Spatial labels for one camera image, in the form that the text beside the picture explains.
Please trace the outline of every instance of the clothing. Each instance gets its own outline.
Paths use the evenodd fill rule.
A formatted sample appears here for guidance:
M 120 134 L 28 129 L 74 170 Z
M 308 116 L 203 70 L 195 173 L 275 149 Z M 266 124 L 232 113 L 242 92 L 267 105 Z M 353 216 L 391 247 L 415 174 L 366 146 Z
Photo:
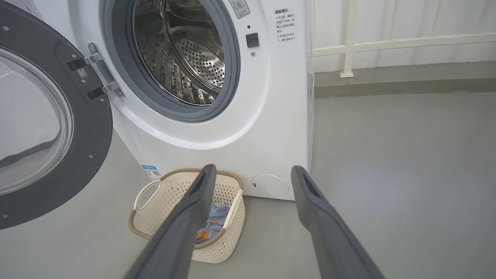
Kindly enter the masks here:
M 210 215 L 208 216 L 207 223 L 198 231 L 196 237 L 196 244 L 205 242 L 214 237 L 224 226 L 226 222 L 227 213 L 229 213 L 229 206 L 219 205 L 214 203 L 210 206 Z

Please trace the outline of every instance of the door hinge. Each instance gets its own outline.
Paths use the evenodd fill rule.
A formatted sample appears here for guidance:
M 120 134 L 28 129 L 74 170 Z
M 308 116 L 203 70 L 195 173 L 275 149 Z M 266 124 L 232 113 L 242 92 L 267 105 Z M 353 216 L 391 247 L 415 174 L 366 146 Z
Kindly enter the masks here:
M 88 44 L 88 49 L 90 50 L 90 56 L 76 59 L 67 63 L 70 70 L 78 70 L 87 65 L 91 65 L 98 77 L 102 81 L 103 84 L 107 84 L 95 90 L 88 92 L 88 96 L 90 99 L 95 99 L 97 97 L 102 96 L 103 94 L 109 93 L 111 91 L 115 92 L 119 97 L 125 97 L 124 92 L 121 90 L 119 85 L 116 82 L 116 79 L 110 72 L 107 62 L 100 54 L 100 50 L 95 42 Z

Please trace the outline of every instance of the washing machine door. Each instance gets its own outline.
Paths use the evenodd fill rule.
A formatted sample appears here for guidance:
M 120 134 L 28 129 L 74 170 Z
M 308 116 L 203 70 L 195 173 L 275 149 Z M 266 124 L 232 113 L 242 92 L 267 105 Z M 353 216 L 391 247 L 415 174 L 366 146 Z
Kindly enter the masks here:
M 0 0 L 0 229 L 76 195 L 112 137 L 104 88 L 54 29 Z

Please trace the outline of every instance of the laundry basket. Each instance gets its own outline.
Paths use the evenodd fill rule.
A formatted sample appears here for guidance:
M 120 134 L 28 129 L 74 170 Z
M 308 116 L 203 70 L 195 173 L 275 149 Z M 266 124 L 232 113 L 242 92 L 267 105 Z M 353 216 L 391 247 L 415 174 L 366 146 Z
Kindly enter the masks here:
M 134 210 L 129 216 L 130 230 L 150 240 L 172 208 L 188 191 L 200 171 L 200 169 L 175 170 L 141 189 L 134 201 Z M 152 197 L 142 207 L 138 207 L 143 193 L 156 184 L 158 188 Z M 226 221 L 220 232 L 213 238 L 195 244 L 192 259 L 217 264 L 227 260 L 233 253 L 245 222 L 241 179 L 232 173 L 217 171 L 212 201 L 217 206 L 224 204 L 230 207 Z

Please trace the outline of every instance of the washing machine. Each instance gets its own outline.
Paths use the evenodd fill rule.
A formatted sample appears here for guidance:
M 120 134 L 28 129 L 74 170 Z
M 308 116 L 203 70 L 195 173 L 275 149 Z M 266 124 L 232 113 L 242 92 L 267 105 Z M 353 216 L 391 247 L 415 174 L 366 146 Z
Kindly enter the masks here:
M 150 178 L 213 163 L 294 200 L 309 168 L 304 0 L 0 0 L 0 229 L 75 196 L 117 131 Z

